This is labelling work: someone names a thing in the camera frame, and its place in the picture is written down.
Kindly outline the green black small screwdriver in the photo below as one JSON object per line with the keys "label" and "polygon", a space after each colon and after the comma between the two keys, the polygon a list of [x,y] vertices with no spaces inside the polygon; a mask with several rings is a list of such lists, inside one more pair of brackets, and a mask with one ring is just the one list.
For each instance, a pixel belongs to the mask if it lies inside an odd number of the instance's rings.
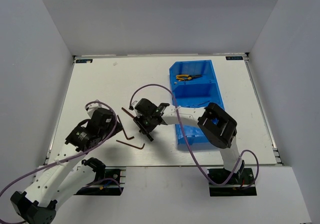
{"label": "green black small screwdriver", "polygon": [[150,134],[147,134],[147,138],[150,140],[150,141],[153,141],[154,139],[151,137]]}

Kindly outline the brown hex key long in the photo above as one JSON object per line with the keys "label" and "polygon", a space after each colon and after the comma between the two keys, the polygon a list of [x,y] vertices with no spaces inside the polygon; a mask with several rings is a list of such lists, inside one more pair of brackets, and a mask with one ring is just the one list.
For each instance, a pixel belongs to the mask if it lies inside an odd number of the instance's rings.
{"label": "brown hex key long", "polygon": [[136,145],[132,145],[132,144],[129,144],[127,142],[123,142],[123,141],[120,141],[120,140],[115,140],[117,143],[120,143],[120,144],[123,144],[125,146],[129,146],[131,148],[134,148],[134,149],[138,149],[138,150],[142,150],[144,149],[145,147],[145,143],[142,144],[142,146],[136,146]]}

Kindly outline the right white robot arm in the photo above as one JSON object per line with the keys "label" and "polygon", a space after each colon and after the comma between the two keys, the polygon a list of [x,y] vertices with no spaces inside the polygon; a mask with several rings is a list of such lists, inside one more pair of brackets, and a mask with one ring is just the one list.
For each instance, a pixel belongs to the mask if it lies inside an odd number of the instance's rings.
{"label": "right white robot arm", "polygon": [[150,100],[142,98],[130,104],[130,110],[135,111],[134,123],[139,132],[147,137],[149,141],[154,139],[151,132],[160,125],[180,125],[182,135],[187,148],[200,171],[189,141],[184,130],[185,126],[198,127],[210,144],[217,147],[223,159],[223,169],[226,179],[217,183],[212,179],[208,181],[215,186],[224,186],[228,182],[238,183],[244,177],[244,162],[236,144],[233,144],[237,134],[237,122],[226,113],[218,104],[209,103],[206,107],[187,108],[177,107],[169,103],[161,103],[156,106]]}

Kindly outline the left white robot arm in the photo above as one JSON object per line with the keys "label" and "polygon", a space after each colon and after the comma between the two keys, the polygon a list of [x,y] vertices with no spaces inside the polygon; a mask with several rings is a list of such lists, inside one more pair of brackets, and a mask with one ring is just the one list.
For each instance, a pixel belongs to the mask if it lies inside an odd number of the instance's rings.
{"label": "left white robot arm", "polygon": [[66,137],[53,166],[47,166],[33,184],[16,191],[11,203],[27,223],[52,223],[62,204],[89,183],[105,179],[105,164],[85,159],[106,137],[121,130],[114,112],[102,107],[87,108],[89,119],[81,121]]}

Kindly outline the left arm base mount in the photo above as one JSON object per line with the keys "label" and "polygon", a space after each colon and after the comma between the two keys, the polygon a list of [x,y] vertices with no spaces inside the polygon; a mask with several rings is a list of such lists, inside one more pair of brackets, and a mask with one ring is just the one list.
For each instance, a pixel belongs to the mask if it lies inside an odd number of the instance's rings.
{"label": "left arm base mount", "polygon": [[97,167],[98,173],[95,174],[95,178],[89,184],[78,190],[75,195],[120,196],[122,194],[125,187],[125,167],[107,167],[96,158],[91,158],[82,160],[77,170],[87,164],[90,167]]}

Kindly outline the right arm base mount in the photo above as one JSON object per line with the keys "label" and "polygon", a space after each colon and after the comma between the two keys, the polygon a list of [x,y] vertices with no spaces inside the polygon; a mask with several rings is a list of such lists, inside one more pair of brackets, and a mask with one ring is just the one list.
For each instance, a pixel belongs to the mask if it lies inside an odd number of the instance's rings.
{"label": "right arm base mount", "polygon": [[[216,183],[222,183],[228,177],[228,171],[223,168],[212,168],[207,171]],[[251,168],[244,168],[240,177],[232,177],[224,186],[216,186],[209,183],[210,197],[231,197],[231,196],[257,196],[256,186],[253,183],[254,173]]]}

